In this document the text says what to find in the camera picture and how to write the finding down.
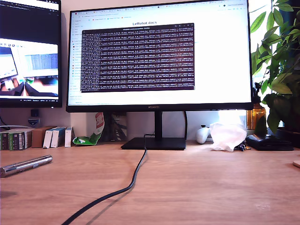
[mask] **monitor screen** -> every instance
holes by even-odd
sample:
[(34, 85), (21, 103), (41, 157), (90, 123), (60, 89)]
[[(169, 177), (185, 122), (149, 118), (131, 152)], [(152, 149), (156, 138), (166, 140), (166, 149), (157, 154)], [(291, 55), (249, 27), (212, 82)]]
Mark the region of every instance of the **monitor screen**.
[(0, 0), (0, 107), (61, 107), (60, 0)]
[(248, 109), (247, 0), (71, 11), (68, 112)]

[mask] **desk surface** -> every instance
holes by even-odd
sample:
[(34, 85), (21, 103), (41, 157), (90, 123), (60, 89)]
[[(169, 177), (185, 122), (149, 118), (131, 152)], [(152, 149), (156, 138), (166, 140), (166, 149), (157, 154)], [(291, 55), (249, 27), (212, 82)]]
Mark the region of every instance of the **desk surface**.
[[(1, 151), (1, 166), (52, 155), (53, 162), (1, 181), (2, 225), (58, 225), (126, 187), (143, 150), (120, 144)], [(299, 224), (300, 151), (149, 150), (129, 193), (94, 206), (73, 225)]]

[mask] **cable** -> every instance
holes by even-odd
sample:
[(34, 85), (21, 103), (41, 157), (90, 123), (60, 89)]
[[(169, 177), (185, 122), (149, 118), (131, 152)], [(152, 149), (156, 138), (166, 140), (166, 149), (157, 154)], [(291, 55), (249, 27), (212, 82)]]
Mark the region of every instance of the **cable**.
[(21, 125), (1, 125), (0, 128), (31, 128), (31, 127), (28, 127), (28, 126), (21, 126)]
[(1, 116), (0, 116), (0, 121), (7, 126), (7, 124), (2, 120)]
[(185, 119), (185, 123), (186, 123), (184, 138), (187, 139), (187, 135), (188, 135), (188, 116), (187, 116), (187, 111), (183, 111), (183, 112), (184, 112), (184, 119)]
[(133, 186), (134, 183), (135, 183), (136, 176), (137, 176), (137, 173), (138, 173), (138, 171), (139, 171), (139, 169), (140, 169), (141, 163), (142, 163), (142, 161), (144, 160), (144, 158), (145, 158), (145, 156), (146, 156), (146, 154), (147, 154), (146, 146), (144, 146), (144, 149), (145, 149), (145, 152), (144, 152), (144, 154), (143, 154), (143, 156), (142, 156), (140, 162), (139, 162), (138, 165), (136, 166), (136, 169), (135, 169), (135, 172), (134, 172), (134, 174), (133, 174), (131, 183), (128, 185), (128, 187), (123, 188), (123, 189), (118, 190), (118, 191), (115, 191), (115, 192), (112, 192), (112, 193), (110, 193), (110, 194), (108, 194), (108, 195), (105, 195), (105, 196), (103, 196), (103, 197), (101, 197), (101, 198), (96, 199), (95, 201), (93, 201), (93, 202), (91, 202), (90, 204), (84, 206), (82, 209), (78, 210), (76, 213), (74, 213), (72, 216), (70, 216), (70, 218), (67, 219), (62, 225), (68, 225), (68, 224), (72, 223), (77, 217), (79, 217), (79, 216), (80, 216), (81, 214), (83, 214), (85, 211), (89, 210), (90, 208), (92, 208), (93, 206), (97, 205), (98, 203), (100, 203), (100, 202), (102, 202), (102, 201), (104, 201), (104, 200), (106, 200), (106, 199), (108, 199), (108, 198), (111, 198), (111, 197), (113, 197), (113, 196), (119, 195), (119, 194), (121, 194), (121, 193), (123, 193), (123, 192), (126, 192), (126, 191), (128, 191), (129, 189), (131, 189), (132, 186)]

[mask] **silver pen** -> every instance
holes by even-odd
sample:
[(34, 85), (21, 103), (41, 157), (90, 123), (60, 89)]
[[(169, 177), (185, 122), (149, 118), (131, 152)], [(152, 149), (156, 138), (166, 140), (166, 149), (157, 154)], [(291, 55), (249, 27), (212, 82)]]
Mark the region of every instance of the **silver pen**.
[(23, 172), (25, 170), (34, 169), (38, 166), (47, 164), (52, 162), (52, 156), (42, 156), (39, 158), (34, 158), (25, 162), (15, 163), (12, 165), (7, 165), (0, 168), (1, 171), (1, 177), (7, 177), (16, 173)]

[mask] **white game controller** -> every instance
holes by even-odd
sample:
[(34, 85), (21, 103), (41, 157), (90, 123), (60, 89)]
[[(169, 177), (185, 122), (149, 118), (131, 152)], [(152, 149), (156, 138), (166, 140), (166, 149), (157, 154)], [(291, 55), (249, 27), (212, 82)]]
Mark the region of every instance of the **white game controller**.
[(201, 127), (202, 128), (197, 130), (196, 132), (196, 141), (199, 144), (204, 144), (208, 135), (210, 135), (210, 129), (208, 127), (205, 127), (204, 125), (201, 125)]

